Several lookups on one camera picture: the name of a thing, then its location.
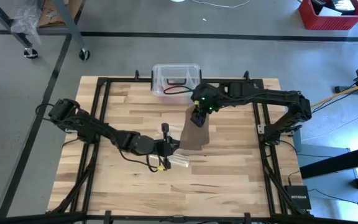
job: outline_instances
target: wire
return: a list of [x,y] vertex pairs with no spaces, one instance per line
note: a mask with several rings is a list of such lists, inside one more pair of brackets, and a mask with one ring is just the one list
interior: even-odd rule
[[314,155],[306,155],[306,154],[297,154],[298,156],[311,156],[311,157],[322,157],[322,158],[332,158],[333,156],[314,156]]
[[[71,117],[71,118],[64,119],[63,121],[61,121],[61,123],[67,122],[67,121],[69,121],[69,120],[74,120],[74,119],[83,119],[83,118]],[[100,124],[93,123],[92,120],[87,120],[87,121],[90,122],[90,123],[92,123],[92,124],[94,124],[94,125],[96,125],[96,126],[98,126],[98,127],[100,127],[101,129],[105,130],[107,133],[110,134],[110,137],[112,138],[113,141],[118,142],[117,139],[114,137],[114,135],[111,134],[111,132],[110,132],[108,129],[106,129],[105,127],[103,127],[103,126],[100,125]],[[143,155],[143,156],[146,156],[146,162],[136,161],[136,160],[133,160],[133,159],[128,159],[128,158],[126,158],[126,157],[123,155],[123,153],[122,153],[122,149],[121,149],[117,144],[115,144],[115,146],[117,147],[117,149],[118,149],[118,151],[119,151],[121,157],[122,157],[123,159],[125,159],[126,161],[136,162],[136,163],[139,163],[139,164],[143,164],[143,165],[147,166],[150,171],[152,171],[152,168],[154,168],[154,169],[157,168],[157,167],[155,167],[155,166],[150,165],[149,154]]]
[[[345,90],[348,90],[348,89],[350,89],[350,88],[352,88],[354,85],[356,85],[357,84],[357,82],[355,82],[355,83],[353,83],[351,86],[349,86],[349,87],[347,87],[346,89],[344,89],[344,91]],[[318,106],[317,108],[315,108],[314,110],[313,110],[313,112],[312,112],[312,114],[314,113],[314,112],[316,112],[317,110],[319,110],[321,107],[323,107],[324,106],[324,104],[326,104],[327,102],[324,102],[322,105],[320,105],[320,106]]]
[[320,134],[319,136],[315,136],[315,137],[312,137],[312,138],[304,139],[304,140],[302,140],[302,142],[304,142],[304,141],[309,141],[309,140],[312,140],[312,139],[315,139],[315,138],[320,138],[320,137],[329,135],[329,134],[331,134],[331,133],[333,133],[333,132],[339,130],[339,129],[342,128],[343,126],[346,126],[346,125],[352,123],[353,121],[355,121],[355,120],[357,120],[357,119],[358,119],[358,117],[355,118],[355,119],[353,119],[353,120],[351,120],[351,121],[349,121],[349,122],[347,122],[347,123],[345,123],[345,124],[343,124],[343,125],[341,125],[341,126],[339,126],[338,128],[336,128],[336,129],[334,129],[334,130],[332,130],[332,131],[330,131],[330,132],[328,132],[328,133],[326,133],[326,134]]
[[335,95],[333,95],[333,96],[331,96],[331,97],[329,97],[329,98],[326,98],[325,100],[322,100],[322,101],[320,101],[320,102],[318,102],[318,103],[316,103],[316,104],[311,105],[311,107],[314,108],[315,106],[321,105],[321,104],[323,104],[323,103],[325,103],[325,102],[327,102],[327,101],[330,101],[330,100],[333,99],[333,98],[336,98],[336,97],[338,97],[338,96],[341,96],[341,95],[343,95],[343,94],[350,93],[350,92],[356,91],[356,90],[358,90],[358,86],[353,87],[353,88],[350,88],[350,89],[348,89],[348,90],[344,90],[344,91],[342,91],[342,92],[340,92],[340,93],[337,93],[337,94],[335,94]]
[[296,150],[296,148],[295,148],[295,146],[293,144],[291,144],[291,143],[289,143],[287,141],[284,141],[284,140],[280,140],[280,142],[284,142],[284,143],[289,144],[293,148],[293,150],[295,150],[296,154],[298,155],[298,151]]
[[118,148],[118,151],[119,151],[121,157],[122,157],[123,159],[125,159],[126,161],[136,162],[136,163],[139,163],[139,164],[143,164],[143,165],[147,166],[149,169],[151,169],[151,168],[157,168],[157,167],[155,167],[155,166],[151,166],[151,165],[150,165],[149,155],[146,155],[146,161],[147,161],[147,163],[145,163],[145,162],[142,162],[142,161],[136,161],[136,160],[133,160],[133,159],[128,159],[128,158],[126,158],[126,157],[123,155],[121,149]]
[[248,4],[249,2],[251,2],[251,0],[248,0],[244,3],[241,3],[241,4],[238,4],[238,5],[235,5],[235,6],[222,6],[222,5],[218,5],[218,4],[212,4],[212,3],[209,3],[209,2],[200,2],[200,1],[196,1],[196,0],[192,0],[193,2],[197,2],[197,3],[201,3],[201,4],[209,4],[210,6],[217,6],[217,7],[225,7],[225,8],[235,8],[235,7],[239,7],[239,6],[245,6],[246,4]]
[[319,191],[319,190],[317,190],[317,189],[311,189],[311,190],[309,190],[309,192],[310,192],[310,191],[314,191],[314,190],[317,191],[318,193],[320,193],[320,194],[322,194],[322,195],[325,195],[325,196],[327,196],[327,197],[330,197],[330,198],[334,198],[334,199],[341,200],[341,201],[344,201],[344,202],[350,202],[350,203],[358,204],[358,202],[352,202],[352,201],[350,201],[350,200],[345,200],[345,199],[341,199],[341,198],[337,198],[337,197],[330,196],[330,195],[328,195],[328,194],[324,194],[324,193],[322,193],[321,191]]
[[337,99],[337,100],[335,100],[335,101],[333,101],[333,102],[328,103],[328,104],[325,105],[325,106],[322,106],[322,107],[320,106],[318,109],[315,109],[312,113],[315,113],[315,112],[317,112],[317,111],[319,111],[319,110],[322,110],[322,109],[326,108],[327,106],[329,106],[329,105],[331,105],[331,104],[333,104],[333,103],[335,103],[335,102],[338,102],[339,100],[345,99],[346,97],[352,95],[352,94],[355,93],[355,92],[356,92],[356,91],[353,91],[353,92],[349,93],[348,95],[346,95],[346,96],[344,96],[344,97],[342,97],[342,98],[339,98],[339,99]]
[[[172,90],[172,89],[174,89],[174,88],[185,88],[185,89],[187,89],[187,90],[186,90],[186,91],[173,92],[173,93],[167,93],[168,90]],[[192,91],[194,91],[194,90],[192,90],[191,88],[189,88],[189,87],[187,87],[187,86],[178,85],[178,86],[171,86],[171,87],[169,87],[169,88],[166,88],[166,89],[164,89],[163,92],[164,92],[165,95],[176,95],[176,94],[182,94],[182,93],[190,93],[190,92],[192,92]]]
[[[299,172],[301,172],[300,170],[298,170],[298,171],[296,171],[296,172],[293,172],[292,174],[297,174],[297,173],[299,173]],[[289,176],[288,176],[288,184],[291,186],[291,175],[292,174],[290,174]]]
[[64,142],[62,147],[65,147],[67,144],[69,143],[72,143],[72,142],[75,142],[75,141],[78,141],[79,139],[74,139],[74,140],[70,140],[70,141],[67,141],[67,142]]
[[296,148],[295,148],[295,146],[294,146],[293,144],[291,144],[291,143],[289,143],[289,142],[287,142],[287,141],[284,141],[284,140],[280,140],[280,142],[284,142],[284,143],[289,144],[289,145],[293,148],[293,150],[295,150],[295,152],[296,152],[297,156],[311,156],[311,157],[325,157],[325,158],[332,158],[332,156],[315,156],[315,155],[299,154],[299,152],[301,152],[301,151],[297,151],[297,150],[296,150]]
[[38,117],[41,117],[44,121],[50,121],[49,119],[44,118],[43,116],[41,116],[40,114],[38,114],[38,110],[40,109],[41,106],[54,106],[54,105],[53,105],[53,104],[50,104],[50,103],[41,103],[40,105],[38,105],[38,106],[35,108],[35,115],[37,115]]

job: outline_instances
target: clear plastic bin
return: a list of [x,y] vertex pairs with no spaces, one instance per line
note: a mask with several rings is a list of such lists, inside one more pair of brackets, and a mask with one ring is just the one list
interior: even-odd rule
[[[192,90],[201,83],[200,66],[197,64],[158,64],[153,66],[152,92],[165,104],[191,104],[191,92],[175,95],[165,94],[164,91],[173,86],[185,86]],[[187,91],[178,87],[166,91],[176,93]]]

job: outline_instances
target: plastic container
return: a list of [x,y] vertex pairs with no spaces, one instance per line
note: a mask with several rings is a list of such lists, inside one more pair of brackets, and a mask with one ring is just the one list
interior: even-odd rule
[[311,0],[303,0],[299,12],[306,29],[349,30],[358,23],[358,0],[351,2],[355,9],[353,16],[318,16],[314,12]]
[[[192,92],[174,95],[164,91],[173,86],[185,86],[194,90],[201,83],[200,66],[197,64],[158,64],[153,66],[152,92],[164,104],[190,104]],[[172,88],[166,93],[178,93],[189,89],[184,87]]]

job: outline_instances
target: cardboard box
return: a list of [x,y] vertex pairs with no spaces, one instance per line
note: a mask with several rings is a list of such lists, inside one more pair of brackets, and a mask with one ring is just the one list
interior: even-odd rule
[[[80,10],[83,0],[69,0],[67,8],[70,12],[71,18],[77,15]],[[65,23],[57,12],[52,0],[45,0],[42,6],[42,15],[38,21],[38,27],[64,26]]]

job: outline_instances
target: floor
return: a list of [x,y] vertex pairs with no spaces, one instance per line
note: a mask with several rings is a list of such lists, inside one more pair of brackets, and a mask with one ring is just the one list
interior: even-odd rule
[[[0,0],[9,13],[12,4]],[[97,32],[358,37],[358,24],[350,31],[304,29],[298,6],[296,0],[253,0],[235,9],[190,0],[93,0],[85,4],[78,27]],[[0,203],[65,38],[41,36],[42,45],[35,45],[40,57],[28,60],[11,35],[0,35]],[[74,98],[82,75],[133,76],[139,69],[147,76],[156,63],[197,63],[204,77],[241,77],[248,70],[251,77],[279,78],[282,89],[301,90],[311,102],[317,102],[331,96],[334,86],[351,85],[358,69],[358,42],[146,37],[85,37],[85,42],[91,58],[82,62],[79,47],[71,41],[51,103]],[[357,149],[356,118],[355,95],[316,113],[301,129],[302,143]],[[45,211],[64,137],[51,124],[41,125],[9,215]],[[343,197],[340,192],[329,193]],[[312,200],[316,216],[358,220],[353,204],[313,196],[317,197]]]

